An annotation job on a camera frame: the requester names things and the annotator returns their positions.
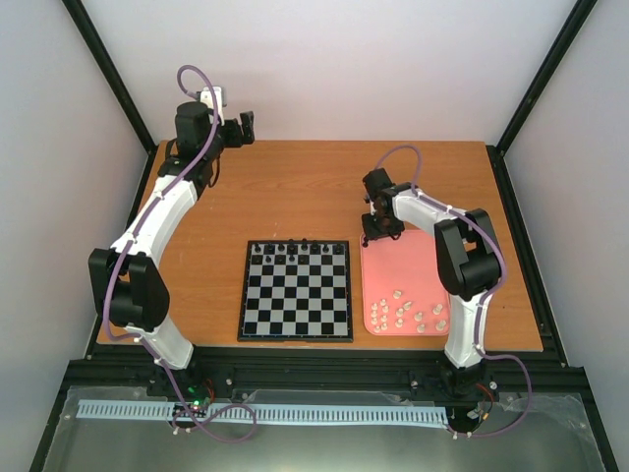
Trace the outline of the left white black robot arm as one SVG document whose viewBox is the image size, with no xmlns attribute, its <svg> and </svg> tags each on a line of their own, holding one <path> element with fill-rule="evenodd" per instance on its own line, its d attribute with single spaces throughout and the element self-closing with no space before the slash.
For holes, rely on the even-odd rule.
<svg viewBox="0 0 629 472">
<path fill-rule="evenodd" d="M 169 316 L 170 295 L 159 273 L 168 242 L 205 189 L 215 185 L 227 148 L 255 141 L 255 115 L 224 120 L 202 101 L 178 106 L 176 137 L 167 143 L 153 190 L 143 208 L 107 249 L 95 249 L 88 269 L 96 311 L 112 340 L 143 344 L 154 361 L 172 369 L 169 382 L 183 395 L 198 393 L 204 371 L 190 362 L 194 345 Z"/>
</svg>

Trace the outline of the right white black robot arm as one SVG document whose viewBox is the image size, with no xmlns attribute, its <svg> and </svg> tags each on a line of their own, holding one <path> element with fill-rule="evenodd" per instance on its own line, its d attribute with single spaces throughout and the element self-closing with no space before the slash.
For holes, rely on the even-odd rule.
<svg viewBox="0 0 629 472">
<path fill-rule="evenodd" d="M 458 369 L 480 364 L 488 305 L 507 274 L 488 213 L 442 203 L 411 182 L 396 185 L 382 168 L 370 171 L 363 184 L 370 211 L 362 215 L 362 247 L 399 241 L 406 223 L 431 236 L 436 273 L 451 307 L 445 356 Z"/>
</svg>

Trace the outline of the black white chess board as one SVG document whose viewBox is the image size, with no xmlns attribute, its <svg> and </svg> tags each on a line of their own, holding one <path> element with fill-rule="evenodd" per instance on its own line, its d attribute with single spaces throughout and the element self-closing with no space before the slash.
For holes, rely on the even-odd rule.
<svg viewBox="0 0 629 472">
<path fill-rule="evenodd" d="M 346 240 L 308 240 L 307 251 L 297 246 L 296 261 L 289 262 L 289 240 L 252 240 L 247 245 L 237 339 L 240 341 L 351 342 L 353 340 L 350 247 Z M 320 252 L 311 253 L 313 241 Z M 285 251 L 277 251 L 278 243 Z M 252 263 L 253 245 L 259 244 L 260 264 Z M 274 245 L 272 264 L 265 262 L 266 244 Z M 321 249 L 328 244 L 326 255 Z M 333 246 L 342 244 L 343 255 L 334 255 Z M 285 263 L 275 262 L 277 255 Z M 300 255 L 309 262 L 301 264 Z"/>
</svg>

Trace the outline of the pink plastic tray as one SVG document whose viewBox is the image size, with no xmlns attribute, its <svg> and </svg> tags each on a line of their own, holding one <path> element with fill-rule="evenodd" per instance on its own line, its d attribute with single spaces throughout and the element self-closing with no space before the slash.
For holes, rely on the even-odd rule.
<svg viewBox="0 0 629 472">
<path fill-rule="evenodd" d="M 361 249 L 361 280 L 364 306 L 364 325 L 376 336 L 445 336 L 450 329 L 449 294 L 442 286 L 438 273 L 434 239 L 419 229 L 405 230 L 399 239 L 384 238 L 370 241 Z M 400 290 L 402 296 L 393 298 Z M 389 312 L 383 314 L 378 305 L 386 299 Z M 403 317 L 396 310 L 411 301 L 409 311 Z M 378 305 L 377 316 L 372 316 L 372 304 Z M 443 309 L 435 315 L 432 309 L 441 304 Z M 416 322 L 414 315 L 423 313 L 423 320 Z M 446 328 L 436 329 L 439 321 L 446 321 Z M 418 333 L 417 325 L 425 324 L 426 332 Z"/>
</svg>

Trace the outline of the left black frame post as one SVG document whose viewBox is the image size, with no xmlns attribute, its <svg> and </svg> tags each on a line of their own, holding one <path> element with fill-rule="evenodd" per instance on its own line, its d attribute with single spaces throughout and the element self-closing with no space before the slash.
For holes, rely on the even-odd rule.
<svg viewBox="0 0 629 472">
<path fill-rule="evenodd" d="M 157 145 L 94 25 L 84 2 L 80 0 L 62 0 L 62 4 L 70 15 L 104 80 L 118 101 L 144 151 L 146 153 L 154 152 L 157 149 Z"/>
</svg>

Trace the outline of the black frame post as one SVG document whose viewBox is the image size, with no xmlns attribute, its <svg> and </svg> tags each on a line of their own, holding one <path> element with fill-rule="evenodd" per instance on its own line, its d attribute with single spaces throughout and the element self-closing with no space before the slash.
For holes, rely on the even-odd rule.
<svg viewBox="0 0 629 472">
<path fill-rule="evenodd" d="M 536 103 L 541 98 L 544 90 L 597 3 L 597 0 L 578 0 L 574 3 L 524 95 L 515 108 L 500 139 L 495 145 L 496 153 L 500 158 L 505 157 L 515 142 Z"/>
<path fill-rule="evenodd" d="M 80 0 L 62 0 L 62 4 L 70 15 L 104 80 L 118 101 L 144 151 L 146 153 L 154 152 L 157 149 L 157 145 L 94 25 L 84 2 Z"/>
</svg>

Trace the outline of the right black frame post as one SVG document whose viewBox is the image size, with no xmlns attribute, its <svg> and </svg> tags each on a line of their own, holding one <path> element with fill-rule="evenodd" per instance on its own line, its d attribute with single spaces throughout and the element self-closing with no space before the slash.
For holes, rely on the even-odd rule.
<svg viewBox="0 0 629 472">
<path fill-rule="evenodd" d="M 496 153 L 500 158 L 505 157 L 515 142 L 536 103 L 541 98 L 544 90 L 597 3 L 597 0 L 578 0 L 574 3 L 524 95 L 515 108 L 500 139 L 495 145 Z"/>
</svg>

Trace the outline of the black aluminium frame base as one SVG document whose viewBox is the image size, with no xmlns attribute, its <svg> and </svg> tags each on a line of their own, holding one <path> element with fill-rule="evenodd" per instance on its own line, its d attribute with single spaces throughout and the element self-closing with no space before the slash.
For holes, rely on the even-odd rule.
<svg viewBox="0 0 629 472">
<path fill-rule="evenodd" d="M 437 351 L 198 347 L 190 367 L 174 377 L 170 381 L 140 346 L 102 345 L 71 362 L 62 385 L 139 386 L 169 399 L 180 390 L 188 400 L 215 395 L 236 401 L 258 390 L 380 391 L 445 406 L 475 402 L 479 387 L 490 383 L 497 396 L 590 392 L 583 369 L 546 353 L 484 361 L 463 372 Z"/>
</svg>

